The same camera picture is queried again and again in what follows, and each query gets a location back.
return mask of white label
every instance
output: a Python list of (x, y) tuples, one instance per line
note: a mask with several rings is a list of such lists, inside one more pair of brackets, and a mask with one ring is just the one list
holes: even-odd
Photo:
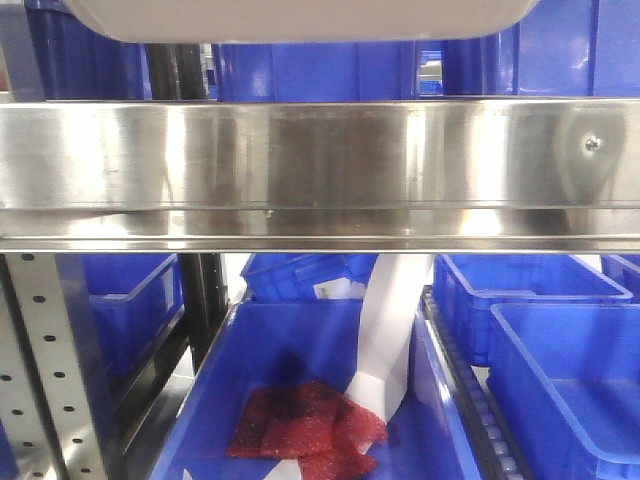
[(320, 300), (362, 299), (365, 286), (343, 277), (318, 283), (313, 286), (313, 290), (316, 292), (316, 298)]

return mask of metal shelf frame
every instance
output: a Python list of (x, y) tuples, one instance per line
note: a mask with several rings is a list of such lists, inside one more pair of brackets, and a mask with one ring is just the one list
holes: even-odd
[[(640, 251), (640, 100), (44, 102), (24, 7), (0, 10), (11, 96), (40, 102), (0, 104), (0, 419), (21, 477), (125, 479), (115, 427), (128, 444), (166, 378), (153, 355), (114, 404), (73, 253), (181, 253), (185, 318), (157, 352), (175, 363), (188, 336), (197, 366), (226, 312), (214, 252)], [(149, 52), (156, 98), (203, 96), (193, 46)], [(489, 434), (471, 432), (487, 478), (518, 475)]]
[(0, 251), (640, 249), (640, 100), (0, 105)]

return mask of reflective metal surface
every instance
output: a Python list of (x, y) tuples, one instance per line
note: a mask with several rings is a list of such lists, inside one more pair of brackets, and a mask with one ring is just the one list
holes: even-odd
[(126, 480), (80, 256), (6, 258), (69, 479)]
[[(0, 420), (16, 460), (18, 478), (68, 479), (20, 307), (2, 255)], [(9, 475), (6, 469), (3, 470), (4, 475)]]
[(640, 100), (0, 106), (0, 250), (632, 250)]

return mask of red bubble wrap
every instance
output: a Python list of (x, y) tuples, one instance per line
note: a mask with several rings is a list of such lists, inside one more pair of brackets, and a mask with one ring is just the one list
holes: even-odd
[(355, 446), (341, 443), (328, 452), (298, 459), (304, 480), (353, 480), (377, 466), (375, 458), (362, 455)]
[(387, 437), (373, 412), (316, 380), (254, 390), (227, 454), (297, 458), (304, 480), (352, 480), (376, 467), (358, 449)]

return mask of perforated metal upright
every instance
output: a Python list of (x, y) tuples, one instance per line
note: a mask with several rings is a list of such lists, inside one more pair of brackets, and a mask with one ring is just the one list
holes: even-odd
[(114, 409), (78, 255), (6, 255), (13, 289), (68, 478), (126, 478)]

